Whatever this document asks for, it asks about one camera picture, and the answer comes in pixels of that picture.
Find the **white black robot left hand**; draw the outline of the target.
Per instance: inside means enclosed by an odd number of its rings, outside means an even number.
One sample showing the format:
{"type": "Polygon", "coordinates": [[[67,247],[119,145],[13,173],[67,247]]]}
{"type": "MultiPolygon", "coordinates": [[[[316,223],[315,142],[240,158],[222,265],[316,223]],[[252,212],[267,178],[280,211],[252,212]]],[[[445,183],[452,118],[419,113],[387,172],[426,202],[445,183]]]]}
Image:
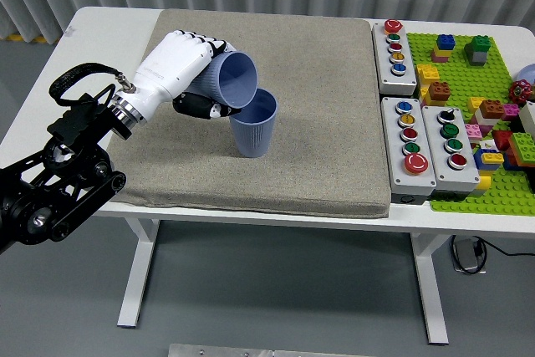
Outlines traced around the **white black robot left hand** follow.
{"type": "Polygon", "coordinates": [[[137,68],[132,87],[117,95],[115,107],[135,124],[151,120],[167,102],[177,113],[199,119],[234,115],[242,110],[241,105],[233,105],[219,94],[187,89],[203,70],[235,50],[224,40],[194,32],[168,33],[137,68]]]}

